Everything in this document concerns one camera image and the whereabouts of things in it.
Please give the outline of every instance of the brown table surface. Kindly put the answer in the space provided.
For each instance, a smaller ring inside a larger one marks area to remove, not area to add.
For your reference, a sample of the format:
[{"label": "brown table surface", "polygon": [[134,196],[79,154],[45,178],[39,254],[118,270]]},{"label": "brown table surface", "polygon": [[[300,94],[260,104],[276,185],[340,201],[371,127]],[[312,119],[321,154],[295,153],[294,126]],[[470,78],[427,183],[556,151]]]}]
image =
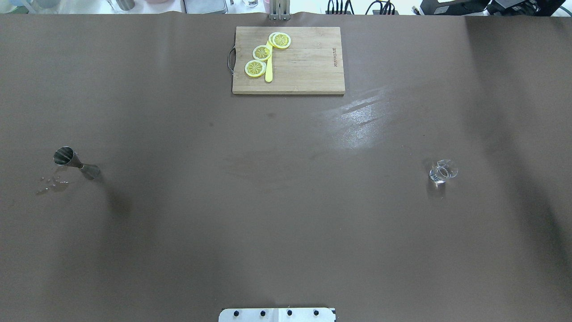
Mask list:
[{"label": "brown table surface", "polygon": [[[236,26],[273,25],[340,26],[346,94],[233,95]],[[570,321],[572,19],[0,28],[1,321]],[[102,177],[56,172],[65,145]],[[71,183],[36,195],[52,175]]]}]

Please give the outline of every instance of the jigger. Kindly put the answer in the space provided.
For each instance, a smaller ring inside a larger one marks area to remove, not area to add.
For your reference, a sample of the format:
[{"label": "jigger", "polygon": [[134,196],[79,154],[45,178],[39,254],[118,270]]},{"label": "jigger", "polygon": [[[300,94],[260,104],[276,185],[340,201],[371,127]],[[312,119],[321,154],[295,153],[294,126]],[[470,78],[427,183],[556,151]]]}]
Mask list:
[{"label": "jigger", "polygon": [[54,162],[59,166],[68,166],[78,168],[88,177],[95,179],[100,174],[100,168],[92,164],[83,164],[77,156],[77,153],[70,147],[63,147],[54,153]]}]

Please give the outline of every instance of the yellow plastic knife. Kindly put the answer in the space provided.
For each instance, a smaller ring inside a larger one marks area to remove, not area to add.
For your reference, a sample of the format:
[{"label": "yellow plastic knife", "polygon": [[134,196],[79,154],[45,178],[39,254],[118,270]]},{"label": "yellow plastic knife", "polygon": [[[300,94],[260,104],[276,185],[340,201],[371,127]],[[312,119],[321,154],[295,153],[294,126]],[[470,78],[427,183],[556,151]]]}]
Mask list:
[{"label": "yellow plastic knife", "polygon": [[270,57],[266,61],[266,74],[264,74],[264,80],[266,83],[271,83],[274,79],[274,75],[272,73],[272,49],[274,48],[270,41],[266,43],[266,46],[270,47]]}]

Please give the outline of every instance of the lemon slice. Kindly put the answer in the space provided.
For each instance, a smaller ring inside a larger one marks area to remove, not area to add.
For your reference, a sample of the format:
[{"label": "lemon slice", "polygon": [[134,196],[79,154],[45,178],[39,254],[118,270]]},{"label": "lemon slice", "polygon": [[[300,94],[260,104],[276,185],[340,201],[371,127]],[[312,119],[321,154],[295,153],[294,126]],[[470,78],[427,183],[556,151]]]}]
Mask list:
[{"label": "lemon slice", "polygon": [[254,48],[254,50],[252,51],[252,57],[260,61],[267,60],[268,57],[270,57],[270,55],[272,55],[272,51],[270,46],[267,45],[260,45]]},{"label": "lemon slice", "polygon": [[288,34],[275,33],[274,36],[272,36],[271,44],[276,48],[285,49],[290,47],[291,43],[292,39]]},{"label": "lemon slice", "polygon": [[266,71],[266,63],[260,60],[251,60],[244,66],[244,72],[250,77],[260,77]]},{"label": "lemon slice", "polygon": [[268,36],[268,42],[270,42],[270,44],[272,46],[274,46],[274,40],[272,38],[274,37],[275,34],[277,34],[277,33],[271,33],[270,36]]}]

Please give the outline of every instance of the cutting board handle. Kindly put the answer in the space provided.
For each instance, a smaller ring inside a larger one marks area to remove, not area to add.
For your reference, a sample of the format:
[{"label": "cutting board handle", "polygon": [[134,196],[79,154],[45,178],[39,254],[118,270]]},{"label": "cutting board handle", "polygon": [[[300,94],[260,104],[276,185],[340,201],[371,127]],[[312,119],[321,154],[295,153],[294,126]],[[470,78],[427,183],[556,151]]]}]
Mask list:
[{"label": "cutting board handle", "polygon": [[[235,53],[235,61],[232,63],[232,67],[231,67],[231,54],[232,54],[232,52]],[[235,74],[235,65],[236,65],[236,44],[234,46],[232,46],[231,51],[228,52],[227,65],[228,65],[228,69],[231,70],[231,74],[234,75]]]}]

